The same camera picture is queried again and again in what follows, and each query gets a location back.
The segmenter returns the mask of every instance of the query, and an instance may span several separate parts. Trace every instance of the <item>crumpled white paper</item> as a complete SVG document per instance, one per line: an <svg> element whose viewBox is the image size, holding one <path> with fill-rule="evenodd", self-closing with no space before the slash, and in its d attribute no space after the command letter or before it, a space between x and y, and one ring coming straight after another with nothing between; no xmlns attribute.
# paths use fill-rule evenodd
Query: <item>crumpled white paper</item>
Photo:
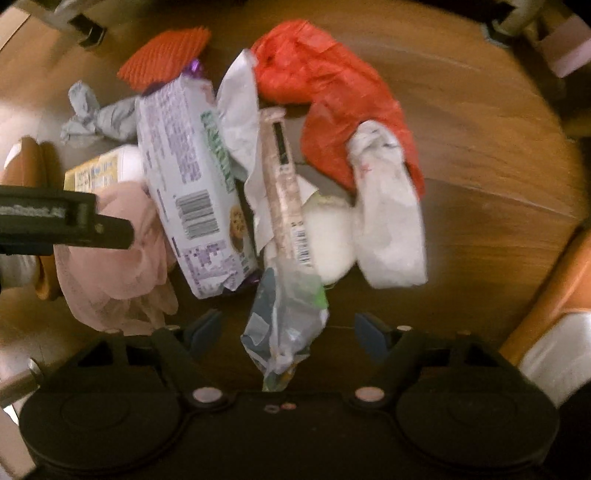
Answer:
<svg viewBox="0 0 591 480"><path fill-rule="evenodd" d="M226 147L238 165L233 173L244 181L246 201L254 213L256 254L273 239L271 209L262 175L259 146L259 106L256 78L253 71L256 57L248 49L242 50L226 72L217 92L222 134ZM298 176L302 204L318 190Z"/></svg>

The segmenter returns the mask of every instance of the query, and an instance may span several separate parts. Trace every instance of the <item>white sock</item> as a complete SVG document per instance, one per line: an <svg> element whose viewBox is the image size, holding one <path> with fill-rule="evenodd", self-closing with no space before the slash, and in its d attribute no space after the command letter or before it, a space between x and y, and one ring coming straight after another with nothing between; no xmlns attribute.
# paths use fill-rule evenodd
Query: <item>white sock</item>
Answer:
<svg viewBox="0 0 591 480"><path fill-rule="evenodd" d="M6 290L33 283L39 258L33 255L0 255L0 288Z"/></svg>

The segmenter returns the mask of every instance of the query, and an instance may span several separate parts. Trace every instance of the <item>clear plastic bag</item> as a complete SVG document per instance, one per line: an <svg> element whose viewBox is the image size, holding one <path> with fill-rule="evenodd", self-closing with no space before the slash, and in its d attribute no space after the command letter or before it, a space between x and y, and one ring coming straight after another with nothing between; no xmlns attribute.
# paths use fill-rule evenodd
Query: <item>clear plastic bag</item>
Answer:
<svg viewBox="0 0 591 480"><path fill-rule="evenodd" d="M265 270L242 344L264 375L264 391L281 391L328 319L322 280L304 265L278 257Z"/></svg>

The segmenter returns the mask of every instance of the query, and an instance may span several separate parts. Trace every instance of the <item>gray cloth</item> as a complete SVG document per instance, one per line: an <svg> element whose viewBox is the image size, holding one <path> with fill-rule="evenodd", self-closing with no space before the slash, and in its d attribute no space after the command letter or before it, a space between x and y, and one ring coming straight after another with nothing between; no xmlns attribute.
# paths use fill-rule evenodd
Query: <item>gray cloth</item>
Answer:
<svg viewBox="0 0 591 480"><path fill-rule="evenodd" d="M101 108L95 93L82 81L70 87L68 97L76 114L61 126L64 143L85 147L102 137L120 142L136 140L136 97Z"/></svg>

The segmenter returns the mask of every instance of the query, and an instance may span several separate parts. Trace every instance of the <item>screw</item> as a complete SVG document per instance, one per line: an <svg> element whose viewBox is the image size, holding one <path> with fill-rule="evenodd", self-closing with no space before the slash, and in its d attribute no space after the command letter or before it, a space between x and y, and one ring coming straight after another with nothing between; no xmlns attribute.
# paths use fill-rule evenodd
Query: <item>screw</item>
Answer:
<svg viewBox="0 0 591 480"><path fill-rule="evenodd" d="M33 374L33 376L35 377L35 379L37 380L37 383L40 383L41 381L43 381L43 371L39 367L39 364L37 362L35 362L35 359L33 359L33 358L29 359L28 367L29 367L29 370L31 371L31 373Z"/></svg>
<svg viewBox="0 0 591 480"><path fill-rule="evenodd" d="M361 387L355 390L355 397L366 403L374 403L385 398L386 393L378 387Z"/></svg>
<svg viewBox="0 0 591 480"><path fill-rule="evenodd" d="M281 411L281 407L279 405L265 405L263 408L267 413L279 413Z"/></svg>
<svg viewBox="0 0 591 480"><path fill-rule="evenodd" d="M193 391L193 398L200 403L214 403L222 397L222 391L215 387L201 387Z"/></svg>

